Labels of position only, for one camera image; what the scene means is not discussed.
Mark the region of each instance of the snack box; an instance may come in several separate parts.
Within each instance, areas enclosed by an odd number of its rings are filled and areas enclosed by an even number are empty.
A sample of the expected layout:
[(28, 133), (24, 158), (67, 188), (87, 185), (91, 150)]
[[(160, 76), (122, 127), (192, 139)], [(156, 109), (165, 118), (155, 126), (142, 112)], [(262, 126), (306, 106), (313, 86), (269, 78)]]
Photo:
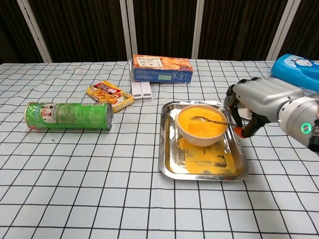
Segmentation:
[(108, 81), (102, 81), (96, 85), (90, 86), (86, 90), (86, 93), (100, 103), (111, 103), (113, 112), (118, 112), (134, 102), (132, 96)]
[(135, 81), (189, 83), (192, 74), (193, 68), (185, 58), (133, 55)]

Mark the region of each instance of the green led light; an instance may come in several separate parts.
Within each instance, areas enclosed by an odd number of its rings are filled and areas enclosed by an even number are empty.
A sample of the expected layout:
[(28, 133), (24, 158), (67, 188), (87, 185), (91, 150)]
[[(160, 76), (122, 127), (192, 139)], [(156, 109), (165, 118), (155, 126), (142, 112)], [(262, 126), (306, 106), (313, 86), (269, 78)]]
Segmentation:
[(309, 124), (309, 123), (304, 123), (304, 124), (301, 126), (301, 132), (302, 132), (302, 133), (307, 134), (307, 133), (310, 133), (311, 130), (312, 130), (312, 126), (311, 126), (311, 124)]

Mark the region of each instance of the stainless steel tray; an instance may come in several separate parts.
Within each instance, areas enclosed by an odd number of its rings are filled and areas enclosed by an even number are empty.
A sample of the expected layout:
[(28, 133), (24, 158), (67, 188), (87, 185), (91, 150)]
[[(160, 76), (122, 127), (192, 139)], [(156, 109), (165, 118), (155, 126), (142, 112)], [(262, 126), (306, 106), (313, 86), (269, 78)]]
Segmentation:
[(164, 105), (160, 121), (159, 168), (165, 175), (174, 179), (218, 181), (244, 179), (248, 174), (248, 165), (237, 135), (230, 126), (224, 138), (214, 145), (182, 147), (184, 144), (181, 142), (185, 141), (177, 130), (175, 119), (184, 107), (195, 104), (215, 107), (226, 115), (229, 122), (232, 122), (229, 110), (220, 102), (171, 102)]

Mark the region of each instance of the yellow snack box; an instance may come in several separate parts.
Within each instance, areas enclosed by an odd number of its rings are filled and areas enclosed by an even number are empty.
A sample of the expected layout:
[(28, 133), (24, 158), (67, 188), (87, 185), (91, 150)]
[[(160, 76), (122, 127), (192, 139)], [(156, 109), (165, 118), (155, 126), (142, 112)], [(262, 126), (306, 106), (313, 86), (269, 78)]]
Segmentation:
[(118, 112), (134, 102), (132, 96), (108, 81), (102, 81), (96, 85), (90, 86), (86, 90), (86, 93), (100, 103), (111, 103), (113, 112)]

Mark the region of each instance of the white bowl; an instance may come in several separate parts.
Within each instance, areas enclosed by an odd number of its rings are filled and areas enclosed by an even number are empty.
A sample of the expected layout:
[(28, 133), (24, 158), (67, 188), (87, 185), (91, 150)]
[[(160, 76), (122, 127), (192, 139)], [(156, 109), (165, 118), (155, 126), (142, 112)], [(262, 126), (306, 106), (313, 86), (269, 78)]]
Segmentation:
[(206, 110), (210, 110), (210, 111), (214, 111), (215, 113), (218, 113), (224, 122), (228, 122), (227, 117), (218, 109), (212, 107), (212, 106), (206, 106), (206, 105), (191, 105), (191, 106), (186, 106), (184, 109), (182, 109), (178, 116), (177, 116), (177, 126), (178, 126), (178, 130), (181, 134), (181, 136), (183, 136), (185, 138), (185, 140), (193, 145), (196, 146), (209, 146), (212, 145), (214, 143), (216, 143), (220, 138), (223, 137), (224, 133), (227, 131), (227, 126), (225, 126), (225, 130), (219, 134), (216, 135), (214, 137), (197, 137), (195, 135), (192, 135), (188, 132), (186, 132), (180, 125), (179, 125), (179, 116), (183, 111), (189, 110), (191, 108), (202, 108), (202, 109), (206, 109)]

